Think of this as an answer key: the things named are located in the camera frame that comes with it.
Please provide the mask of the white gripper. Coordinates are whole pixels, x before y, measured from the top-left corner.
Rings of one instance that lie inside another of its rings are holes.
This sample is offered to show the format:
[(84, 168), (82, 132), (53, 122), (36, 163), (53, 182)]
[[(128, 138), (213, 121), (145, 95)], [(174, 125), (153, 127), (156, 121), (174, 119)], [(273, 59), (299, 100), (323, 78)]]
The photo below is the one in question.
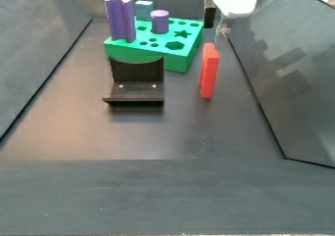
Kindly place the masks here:
[(216, 9), (218, 9), (221, 14), (216, 33), (228, 37), (230, 32), (228, 19), (248, 17), (254, 9), (256, 1), (257, 0), (204, 0), (204, 27), (213, 27)]

